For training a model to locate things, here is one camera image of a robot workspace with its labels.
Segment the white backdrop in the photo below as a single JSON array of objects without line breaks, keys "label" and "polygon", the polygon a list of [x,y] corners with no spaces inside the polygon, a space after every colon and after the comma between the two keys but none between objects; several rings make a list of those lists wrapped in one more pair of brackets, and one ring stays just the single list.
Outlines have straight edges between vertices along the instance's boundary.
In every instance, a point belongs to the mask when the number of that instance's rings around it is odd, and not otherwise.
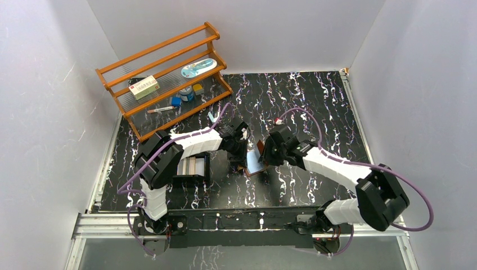
[{"label": "white backdrop", "polygon": [[224,73],[349,67],[384,0],[88,0],[119,58],[210,21]]},{"label": "white backdrop", "polygon": [[85,0],[0,3],[0,269],[63,269],[118,117]]},{"label": "white backdrop", "polygon": [[[434,205],[434,225],[411,233],[421,270],[477,269],[475,14],[470,0],[387,0],[350,69],[375,161]],[[408,194],[404,217],[421,226],[427,210]]]}]

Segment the black marble surface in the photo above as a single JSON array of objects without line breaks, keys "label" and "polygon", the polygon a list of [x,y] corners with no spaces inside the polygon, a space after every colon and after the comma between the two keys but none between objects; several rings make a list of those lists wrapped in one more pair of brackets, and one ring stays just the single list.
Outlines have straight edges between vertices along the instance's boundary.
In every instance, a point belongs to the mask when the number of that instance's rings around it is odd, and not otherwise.
[{"label": "black marble surface", "polygon": [[[171,132],[183,133],[210,126],[208,112],[215,114],[226,102],[234,106],[249,123],[252,135],[249,150],[258,140],[264,141],[273,120],[293,107],[302,107],[314,115],[323,131],[322,146],[350,160],[368,162],[350,102],[337,71],[235,74],[225,75],[234,94],[178,123]],[[294,113],[286,124],[298,139],[314,138],[317,128],[304,114]],[[118,196],[117,189],[134,174],[132,160],[138,139],[123,120],[111,158],[100,212],[124,212],[139,196]],[[252,177],[232,169],[227,153],[211,153],[209,183],[174,183],[168,186],[169,209],[252,208],[261,206],[320,205],[329,199],[347,199],[349,192],[319,174],[287,164],[269,167]],[[141,188],[136,181],[133,188]]]}]

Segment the purple cable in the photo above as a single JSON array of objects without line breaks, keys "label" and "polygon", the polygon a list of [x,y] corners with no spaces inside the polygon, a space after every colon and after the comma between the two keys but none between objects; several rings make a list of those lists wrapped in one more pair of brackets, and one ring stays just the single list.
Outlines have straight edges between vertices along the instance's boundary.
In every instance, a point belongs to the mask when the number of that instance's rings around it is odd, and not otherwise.
[{"label": "purple cable", "polygon": [[390,169],[379,167],[379,166],[374,165],[374,164],[354,162],[354,161],[349,161],[349,160],[344,160],[344,159],[338,159],[338,158],[333,157],[333,156],[328,156],[328,154],[327,154],[328,152],[326,150],[324,150],[323,147],[321,146],[321,129],[320,129],[320,126],[318,125],[318,121],[316,121],[316,119],[313,117],[313,115],[311,113],[309,113],[307,110],[304,110],[302,108],[293,108],[293,109],[285,111],[285,113],[283,113],[279,117],[279,119],[283,119],[283,117],[286,114],[288,114],[288,113],[290,113],[291,111],[294,111],[294,110],[298,110],[298,111],[302,111],[302,112],[306,113],[315,122],[315,124],[318,127],[318,132],[319,132],[318,149],[320,149],[321,152],[327,158],[329,158],[331,160],[334,160],[334,161],[337,161],[337,162],[343,162],[344,164],[364,166],[364,167],[368,167],[368,168],[371,168],[371,169],[374,169],[374,170],[382,170],[383,172],[390,173],[390,174],[396,176],[397,178],[401,179],[404,183],[408,184],[410,187],[412,187],[421,196],[421,198],[426,203],[427,209],[429,211],[428,222],[424,226],[417,227],[417,228],[407,228],[407,227],[403,227],[403,226],[400,226],[400,225],[397,225],[397,224],[394,224],[394,223],[391,224],[393,227],[399,228],[399,229],[402,229],[402,230],[405,230],[405,231],[410,231],[410,232],[420,232],[420,231],[423,231],[423,230],[429,228],[432,225],[432,223],[434,222],[434,210],[432,208],[432,205],[431,205],[429,199],[426,197],[426,195],[424,195],[423,191],[421,191],[418,187],[416,187],[413,183],[411,183],[411,181],[409,181],[406,177],[404,177],[403,175],[400,175],[400,174],[398,174],[398,173],[396,173],[396,172],[394,172]]},{"label": "purple cable", "polygon": [[[229,106],[232,106],[232,104],[230,104],[230,102],[226,103],[224,108],[222,109],[222,111],[220,112],[220,115],[219,117],[217,118],[217,120],[215,121],[215,123],[206,131],[202,131],[202,132],[196,132],[196,133],[193,133],[192,135],[184,135],[184,136],[180,136],[180,137],[177,137],[177,138],[174,138],[174,139],[171,139],[170,141],[166,142],[164,145],[162,145],[153,155],[150,159],[148,159],[148,161],[146,161],[146,163],[139,168],[139,170],[124,184],[122,185],[119,189],[118,189],[118,195],[123,195],[123,194],[128,194],[130,192],[135,192],[135,193],[139,193],[143,196],[143,201],[144,201],[144,206],[147,205],[147,198],[146,198],[146,194],[144,194],[144,192],[142,192],[141,190],[128,190],[127,187],[146,169],[147,166],[149,166],[149,164],[151,164],[151,162],[167,147],[169,146],[171,143],[175,142],[175,141],[178,141],[178,140],[182,140],[182,139],[185,139],[185,138],[189,138],[189,137],[192,137],[192,136],[197,136],[197,135],[201,135],[201,134],[205,134],[205,133],[209,133],[211,132],[216,126],[217,124],[220,122],[222,116],[224,115],[225,113],[225,110],[227,107]],[[142,243],[142,241],[139,239],[139,237],[134,233],[134,230],[133,230],[133,226],[131,225],[131,221],[129,220],[129,217],[131,216],[131,209],[133,208],[144,208],[144,206],[140,205],[140,204],[134,204],[132,205],[129,209],[128,209],[128,215],[127,215],[127,218],[128,218],[128,225],[129,225],[129,229],[131,230],[131,233],[132,235],[134,236],[134,238],[136,238],[136,240],[139,242],[139,244],[141,245],[141,247],[144,249],[144,251],[146,253],[148,253],[149,255],[151,256],[155,256],[155,254],[150,250],[148,249],[147,247],[145,247],[145,245]]]},{"label": "purple cable", "polygon": [[134,238],[139,242],[139,244],[141,245],[142,249],[148,253],[150,256],[153,256],[155,257],[156,254],[154,254],[154,252],[152,252],[152,250],[148,249],[144,243],[141,241],[141,239],[139,239],[139,237],[136,235],[136,233],[134,232],[133,230],[133,226],[131,225],[131,220],[129,219],[129,217],[131,216],[131,209],[133,208],[143,208],[142,205],[140,204],[134,204],[132,205],[129,209],[128,209],[128,225],[129,225],[129,228],[131,229],[131,234],[134,236]]},{"label": "purple cable", "polygon": [[227,107],[229,106],[232,106],[230,104],[230,102],[226,103],[224,108],[222,109],[222,111],[220,112],[220,115],[219,117],[217,118],[217,120],[215,121],[215,123],[206,131],[202,131],[202,132],[196,132],[192,135],[184,135],[184,136],[180,136],[180,137],[177,137],[177,138],[174,138],[174,139],[171,139],[170,141],[166,142],[164,145],[161,146],[161,148],[159,148],[153,155],[150,159],[148,159],[148,161],[146,161],[146,163],[139,168],[139,170],[123,185],[121,186],[119,189],[118,189],[118,194],[127,194],[127,193],[130,193],[130,192],[136,192],[136,193],[139,193],[141,194],[143,197],[146,197],[146,195],[144,194],[144,192],[142,192],[141,190],[128,190],[127,187],[146,169],[147,166],[149,166],[149,164],[151,164],[151,162],[166,148],[168,147],[171,143],[175,142],[175,141],[178,141],[178,140],[182,140],[182,139],[185,139],[185,138],[188,138],[188,137],[192,137],[192,136],[196,136],[196,135],[201,135],[201,134],[205,134],[205,133],[209,133],[211,132],[216,126],[217,124],[220,122],[223,114],[225,113],[225,110]]},{"label": "purple cable", "polygon": [[318,121],[316,121],[316,119],[313,117],[313,115],[311,113],[309,113],[307,110],[305,109],[302,109],[302,108],[292,108],[290,110],[287,110],[285,111],[282,115],[280,115],[279,119],[283,120],[283,118],[285,117],[286,114],[288,114],[289,112],[292,112],[292,111],[302,111],[306,114],[308,114],[308,116],[310,116],[310,118],[314,121],[314,124],[316,125],[316,127],[318,128],[318,149],[321,149],[321,140],[322,140],[322,137],[321,137],[321,128],[320,128],[320,125],[318,125]]},{"label": "purple cable", "polygon": [[[331,255],[331,256],[340,255],[340,254],[343,253],[346,249],[348,249],[349,245],[351,244],[351,240],[353,239],[353,236],[354,236],[354,226],[351,225],[351,234],[349,235],[349,240],[348,240],[348,242],[346,243],[346,245],[344,246],[344,248],[343,248],[342,250],[338,251],[337,253],[331,253],[330,255]],[[307,251],[307,250],[300,250],[300,249],[297,249],[297,248],[295,248],[295,250],[297,250],[297,251],[299,251],[299,252],[305,252],[305,253],[315,254],[314,252]]]}]

